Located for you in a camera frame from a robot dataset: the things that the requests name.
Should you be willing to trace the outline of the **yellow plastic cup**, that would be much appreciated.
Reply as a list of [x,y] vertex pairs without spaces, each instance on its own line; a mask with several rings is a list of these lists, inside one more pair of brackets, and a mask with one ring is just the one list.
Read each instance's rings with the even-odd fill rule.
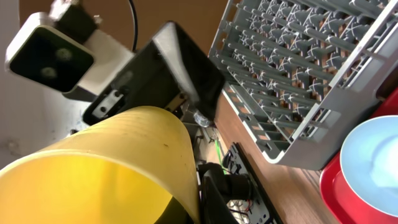
[[1,170],[2,223],[200,222],[190,136],[172,113],[141,106]]

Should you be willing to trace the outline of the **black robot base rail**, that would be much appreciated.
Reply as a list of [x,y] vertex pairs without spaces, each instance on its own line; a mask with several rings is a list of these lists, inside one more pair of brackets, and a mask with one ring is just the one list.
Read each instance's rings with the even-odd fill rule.
[[202,223],[283,222],[238,143],[218,161],[197,165]]

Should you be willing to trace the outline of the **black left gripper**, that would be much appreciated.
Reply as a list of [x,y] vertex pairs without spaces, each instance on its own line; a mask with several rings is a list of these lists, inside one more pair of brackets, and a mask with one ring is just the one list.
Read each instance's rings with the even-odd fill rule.
[[224,84],[216,65],[176,22],[168,21],[89,105],[83,121],[94,125],[139,106],[174,114],[186,95],[204,117],[214,120]]

